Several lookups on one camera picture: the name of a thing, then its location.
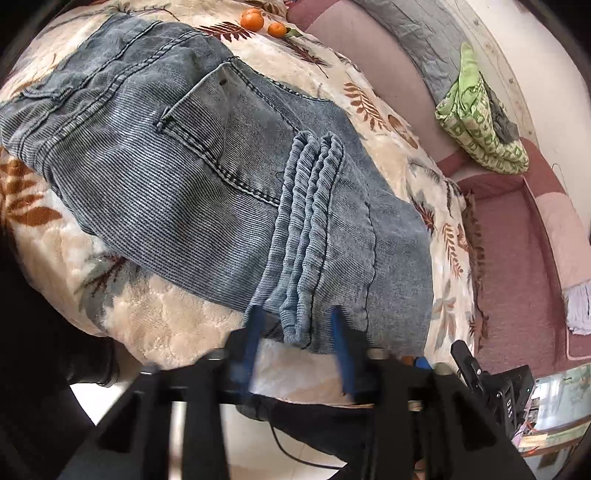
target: orange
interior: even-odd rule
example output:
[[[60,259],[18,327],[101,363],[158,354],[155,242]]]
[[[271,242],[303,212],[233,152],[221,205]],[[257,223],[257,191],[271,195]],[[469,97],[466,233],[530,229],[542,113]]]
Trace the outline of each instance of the orange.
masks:
[[[283,38],[287,33],[287,27],[279,22],[274,22],[267,28],[269,35],[275,38]]]
[[[245,14],[240,19],[240,25],[251,32],[258,32],[265,25],[265,20],[261,14]]]
[[[244,12],[240,14],[240,18],[244,17],[244,15],[246,14],[257,14],[262,16],[260,8],[247,8],[246,10],[244,10]]]

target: jeans back pocket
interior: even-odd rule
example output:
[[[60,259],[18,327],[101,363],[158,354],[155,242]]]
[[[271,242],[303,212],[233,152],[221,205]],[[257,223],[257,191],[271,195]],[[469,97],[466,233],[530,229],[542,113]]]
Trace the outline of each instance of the jeans back pocket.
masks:
[[[229,63],[166,109],[157,129],[192,150],[228,185],[279,205],[294,131]]]

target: black cable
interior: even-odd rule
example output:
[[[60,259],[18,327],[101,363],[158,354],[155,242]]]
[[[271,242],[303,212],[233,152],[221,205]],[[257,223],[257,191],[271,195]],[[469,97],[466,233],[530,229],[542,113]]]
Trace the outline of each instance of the black cable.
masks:
[[[279,447],[279,450],[281,450],[285,455],[287,455],[292,460],[295,460],[296,462],[303,463],[304,465],[315,466],[316,468],[326,468],[327,470],[340,470],[341,469],[341,467],[339,467],[339,466],[321,465],[319,463],[306,462],[305,460],[300,460],[299,458],[294,457],[292,454],[286,452],[285,449],[281,446],[281,444],[279,443],[279,439],[277,438],[277,434],[275,433],[275,428],[273,427],[273,425],[271,425],[271,423],[269,424],[269,427],[271,427],[271,433],[273,434],[273,438],[275,439],[275,443]]]

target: green leaf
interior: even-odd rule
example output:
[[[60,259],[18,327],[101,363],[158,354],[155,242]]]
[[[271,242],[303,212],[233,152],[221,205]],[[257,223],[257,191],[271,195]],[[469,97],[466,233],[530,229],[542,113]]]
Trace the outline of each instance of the green leaf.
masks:
[[[287,28],[287,33],[283,35],[283,38],[289,37],[303,37],[303,35],[297,31],[295,28]]]

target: stitching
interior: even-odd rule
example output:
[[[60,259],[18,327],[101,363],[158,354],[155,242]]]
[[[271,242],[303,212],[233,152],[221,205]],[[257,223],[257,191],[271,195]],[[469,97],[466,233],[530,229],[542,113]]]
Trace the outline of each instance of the stitching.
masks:
[[[186,40],[189,40],[193,37],[200,36],[200,35],[203,36],[203,33],[200,31],[196,31],[196,30],[187,31],[187,32],[183,33],[182,35],[180,35],[179,37],[177,37],[173,40],[170,40],[168,43],[162,45],[149,58],[147,58],[139,63],[136,63],[134,65],[130,65],[127,68],[125,68],[123,71],[121,71],[113,79],[113,81],[111,81],[109,86],[105,90],[103,90],[103,92],[92,103],[87,105],[87,107],[85,107],[84,110],[79,112],[78,115],[76,115],[68,123],[62,125],[61,128],[52,137],[48,138],[45,141],[45,143],[37,150],[37,152],[35,154],[35,157],[33,159],[34,168],[36,170],[39,170],[39,168],[37,168],[37,162],[38,162],[37,159],[40,155],[42,155],[44,153],[45,150],[47,150],[47,152],[45,152],[44,155],[45,155],[45,157],[47,157],[51,153],[53,148],[55,148],[55,146],[60,142],[60,140],[63,140],[64,138],[66,138],[70,133],[72,133],[74,130],[76,130],[76,128],[78,128],[79,126],[84,124],[84,122],[86,120],[88,120],[88,118],[90,118],[90,116],[94,115],[94,113],[96,113],[96,111],[98,109],[100,109],[115,94],[115,92],[119,89],[119,87],[123,84],[123,82],[127,78],[129,78],[134,73],[137,73],[138,71],[149,66],[151,63],[153,63],[154,61],[159,59],[162,55],[164,55],[167,50],[170,50],[174,46],[176,46]],[[91,112],[90,115],[88,116],[88,118],[84,118],[85,113],[88,110],[95,107],[96,105],[98,105],[98,107],[96,108],[96,111]],[[74,125],[72,130],[64,133],[64,130],[66,130],[66,128],[68,128],[71,125]]]
[[[316,280],[316,285],[314,285],[314,290],[312,290],[312,298],[310,301],[310,326],[308,327],[308,335],[310,336],[310,340],[308,340],[308,343],[306,344],[305,347],[302,348],[302,350],[306,350],[312,343],[312,325],[314,323],[312,321],[312,312],[314,311],[314,299],[316,298],[316,291],[318,290],[318,286],[320,285],[320,279],[322,278],[322,274],[324,273],[324,265],[326,263],[326,254],[329,249],[329,207],[330,207],[330,201],[332,200],[332,193],[335,188],[336,178],[339,176],[340,167],[343,164],[343,159],[345,158],[345,146],[341,145],[341,147],[343,149],[343,153],[340,157],[339,165],[336,167],[335,176],[332,179],[332,184],[331,184],[330,190],[329,190],[329,199],[326,202],[326,227],[324,229],[324,254],[322,255],[322,265],[320,266],[318,280]]]
[[[248,65],[245,62],[243,62],[240,59],[240,57],[238,57],[238,56],[229,57],[228,59],[226,59],[226,61],[230,61],[230,62],[239,61],[240,63],[242,63],[244,65]],[[306,100],[312,100],[313,102],[329,102],[330,103],[332,101],[332,100],[329,100],[328,98],[317,98],[317,97],[312,97],[310,95],[305,95],[305,94],[300,93],[300,92],[296,92],[295,90],[290,89],[287,85],[284,85],[281,82],[278,82],[276,80],[273,80],[272,78],[270,78],[270,77],[268,77],[266,75],[263,75],[261,72],[258,72],[258,71],[254,70],[254,69],[251,69],[251,70],[252,70],[252,72],[255,75],[258,75],[259,77],[264,78],[265,80],[271,82],[276,87],[278,87],[278,88],[280,88],[282,90],[285,90],[286,92],[288,92],[288,93],[290,93],[292,95],[296,95],[298,97],[305,98]]]
[[[369,224],[371,225],[372,232],[374,233],[374,262],[372,264],[372,266],[374,268],[374,273],[371,277],[371,280],[369,280],[367,290],[365,291],[365,316],[367,317],[367,321],[368,321],[367,325],[365,326],[365,333],[367,333],[369,330],[369,313],[368,313],[369,288],[371,287],[371,285],[373,285],[374,280],[375,280],[375,262],[376,262],[376,258],[377,258],[376,249],[377,249],[378,237],[375,234],[374,223],[372,222],[372,219],[371,219],[371,206],[368,202],[365,202],[365,206],[368,208]]]
[[[101,70],[103,70],[106,66],[108,66],[110,63],[113,63],[115,60],[120,59],[122,57],[122,55],[129,49],[129,47],[135,43],[137,40],[139,40],[141,37],[143,37],[144,35],[146,35],[146,33],[148,33],[150,30],[152,30],[152,28],[154,28],[156,25],[162,23],[161,21],[155,21],[152,22],[150,25],[148,25],[146,28],[144,28],[141,32],[139,32],[134,38],[130,39],[122,48],[121,50],[119,50],[119,53],[117,53],[114,57],[110,58],[109,60],[105,61],[101,66],[97,67],[93,72],[89,73],[86,78],[84,80],[82,80],[80,82],[80,85],[78,85],[78,87],[66,87],[64,88],[60,93],[55,94],[55,93],[50,93],[50,92],[40,92],[40,91],[34,91],[31,92],[30,88],[26,88],[23,93],[25,94],[30,94],[32,98],[35,98],[37,95],[50,95],[52,98],[54,98],[55,100],[62,100],[66,95],[68,95],[70,92],[76,92],[77,90],[80,90],[81,88],[84,88],[89,81],[91,81],[97,73],[99,73]]]
[[[223,68],[227,65],[226,62],[222,62],[220,65],[215,67],[211,72],[206,73],[195,85],[193,85],[187,93],[185,93],[180,100],[175,102],[171,107],[167,106],[164,108],[162,115],[156,121],[155,125],[157,129],[162,130],[163,125],[168,121],[168,118],[173,118],[175,110],[178,106],[182,105],[186,100],[190,99],[194,96],[194,92],[199,90],[215,73],[218,71],[222,71]]]
[[[102,13],[105,13],[105,12],[109,12],[109,10],[111,10],[111,9],[112,9],[112,7],[111,7],[111,6],[108,6],[108,7],[106,7],[106,8],[102,8],[102,9],[100,9],[100,10],[97,10],[97,11],[95,11],[95,12],[92,12],[91,14],[86,14],[86,15],[85,15],[85,14],[82,14],[82,15],[76,16],[76,17],[74,17],[74,18],[71,18],[71,19],[69,19],[69,20],[65,20],[65,22],[58,23],[58,24],[56,24],[56,25],[52,25],[52,24],[51,24],[52,22],[51,22],[49,25],[47,25],[45,28],[43,28],[43,30],[41,30],[41,32],[39,32],[39,35],[37,36],[37,39],[41,38],[43,35],[45,35],[46,33],[50,32],[51,30],[55,30],[56,28],[58,28],[58,27],[61,27],[62,25],[64,25],[65,23],[68,23],[68,22],[69,22],[69,21],[71,21],[71,20],[74,20],[74,19],[76,19],[76,18],[84,18],[84,17],[94,16],[94,15],[99,15],[99,14],[102,14]],[[100,35],[102,34],[102,32],[103,32],[103,29],[104,29],[105,25],[107,24],[107,22],[111,22],[111,24],[113,24],[113,23],[114,23],[115,21],[117,21],[117,20],[124,20],[124,19],[125,19],[125,17],[127,17],[127,15],[126,15],[126,16],[124,16],[124,17],[122,17],[122,16],[120,16],[120,15],[119,15],[119,14],[117,14],[117,13],[114,13],[114,14],[112,14],[112,15],[108,16],[108,17],[105,19],[105,21],[104,21],[104,22],[103,22],[103,23],[102,23],[102,24],[99,26],[99,28],[97,28],[97,29],[96,29],[96,30],[95,30],[95,31],[94,31],[94,32],[93,32],[93,33],[92,33],[92,34],[91,34],[91,35],[90,35],[90,36],[89,36],[89,37],[88,37],[88,38],[87,38],[87,39],[86,39],[86,40],[83,42],[83,44],[80,46],[80,48],[82,48],[83,46],[85,46],[85,44],[87,44],[87,43],[88,43],[90,40],[94,39],[95,37],[98,37],[98,36],[100,36]],[[71,59],[72,59],[72,57],[71,57],[71,56],[66,56],[65,58],[63,58],[63,59],[62,59],[62,60],[59,62],[59,64],[57,65],[57,67],[56,67],[56,70],[58,70],[58,69],[61,69],[61,68],[65,67],[65,66],[68,64],[68,62],[69,62]],[[37,84],[36,84],[36,85],[37,85],[37,86],[39,86],[39,87],[44,87],[44,86],[47,84],[47,81],[49,80],[49,77],[50,77],[50,75],[46,75],[44,78],[42,78],[41,80],[39,80],[39,82],[37,82]],[[24,96],[26,96],[26,97],[29,97],[29,98],[45,98],[44,96],[38,96],[38,95],[35,95],[35,92],[32,92],[32,91],[31,91],[31,88],[32,88],[32,87],[33,87],[33,86],[27,87],[27,88],[26,88],[26,89],[24,89],[24,90],[23,90],[21,93],[22,93]]]
[[[267,97],[265,95],[263,95],[263,93],[260,92],[259,89],[256,88],[251,83],[251,81],[234,64],[228,63],[228,65],[242,79],[242,81],[246,84],[246,86],[250,88],[250,90],[252,90],[259,97],[261,97],[270,108],[272,108],[274,111],[276,111],[276,113],[279,114],[279,116],[285,121],[285,123],[287,123],[287,125],[289,125],[294,130],[294,132],[299,130],[295,125],[293,125],[287,118],[285,118],[283,116],[283,113],[281,113],[277,108],[275,108],[273,105],[271,105],[271,102],[267,99]]]
[[[157,25],[157,24],[159,24],[159,23],[161,23],[161,22],[157,21],[157,22],[154,22],[154,23],[150,24],[150,25],[149,25],[149,26],[148,26],[148,27],[147,27],[147,28],[146,28],[144,31],[140,32],[140,33],[139,33],[139,34],[137,34],[137,35],[136,35],[134,38],[132,38],[132,39],[131,39],[131,40],[130,40],[130,41],[129,41],[129,42],[126,44],[126,45],[125,45],[125,47],[123,47],[123,48],[121,49],[121,51],[120,51],[120,52],[119,52],[119,53],[118,53],[118,54],[117,54],[115,57],[113,57],[113,58],[112,58],[112,59],[110,59],[110,60],[107,60],[107,61],[106,61],[104,64],[102,64],[102,65],[100,66],[100,68],[96,69],[96,70],[95,70],[93,73],[91,73],[91,74],[90,74],[90,76],[88,76],[88,77],[87,77],[87,78],[86,78],[86,79],[85,79],[85,80],[84,80],[84,81],[83,81],[83,82],[80,84],[80,86],[79,86],[78,88],[75,88],[75,89],[72,89],[72,90],[65,89],[63,92],[61,92],[61,93],[59,94],[59,96],[57,97],[57,100],[59,100],[59,103],[58,103],[57,105],[53,106],[51,109],[49,109],[49,110],[48,110],[48,111],[45,113],[45,115],[41,116],[41,117],[40,117],[40,118],[37,120],[37,122],[35,122],[33,125],[31,125],[31,126],[29,127],[29,129],[28,129],[28,130],[27,130],[27,131],[26,131],[26,132],[23,134],[23,136],[22,136],[22,138],[21,138],[21,141],[20,141],[20,143],[19,143],[19,146],[18,146],[18,156],[19,156],[19,158],[22,158],[22,150],[24,149],[24,143],[25,143],[25,140],[27,139],[27,137],[29,137],[29,135],[31,135],[31,134],[32,134],[32,133],[33,133],[33,132],[34,132],[34,131],[35,131],[37,128],[39,128],[39,126],[40,126],[40,125],[41,125],[41,124],[42,124],[42,123],[43,123],[45,120],[47,120],[47,118],[49,117],[49,115],[50,115],[51,113],[55,112],[56,110],[58,110],[58,108],[60,108],[60,107],[62,107],[62,106],[63,106],[64,102],[65,102],[65,101],[66,101],[66,99],[67,99],[67,97],[66,97],[66,93],[68,93],[68,92],[72,92],[72,93],[73,93],[73,92],[75,92],[75,91],[79,90],[80,88],[82,88],[82,87],[83,87],[83,86],[84,86],[84,85],[87,83],[87,80],[90,80],[90,78],[91,78],[91,77],[94,77],[94,76],[95,76],[95,75],[96,75],[96,74],[97,74],[97,73],[98,73],[98,72],[99,72],[99,71],[100,71],[102,68],[106,67],[106,66],[107,66],[107,65],[108,65],[110,62],[112,62],[112,61],[116,60],[117,58],[119,58],[119,57],[120,57],[120,55],[123,55],[123,53],[124,53],[124,52],[127,50],[127,48],[128,48],[128,47],[129,47],[129,46],[130,46],[130,45],[131,45],[133,42],[135,42],[135,41],[136,41],[137,39],[139,39],[141,36],[143,36],[144,34],[146,34],[147,32],[149,32],[149,30],[151,30],[151,29],[152,29],[152,27],[156,26],[156,25]],[[33,166],[36,166],[36,165],[37,165],[37,155],[35,155],[35,159],[34,159],[34,161],[33,161]]]
[[[240,190],[243,193],[247,193],[262,202],[269,203],[275,207],[279,207],[278,199],[270,195],[267,195],[266,193],[260,190],[253,189],[249,184],[238,179],[238,177],[236,177],[233,173],[223,168],[218,163],[218,161],[213,158],[211,152],[205,149],[205,147],[199,142],[199,140],[197,140],[191,133],[185,130],[181,123],[177,122],[174,119],[172,120],[173,122],[169,122],[164,126],[162,130],[163,133],[171,135],[196,154],[202,155],[205,163],[207,163],[207,165],[209,165],[209,167],[213,171],[215,171],[218,174],[218,176],[228,185],[236,188],[237,190]]]

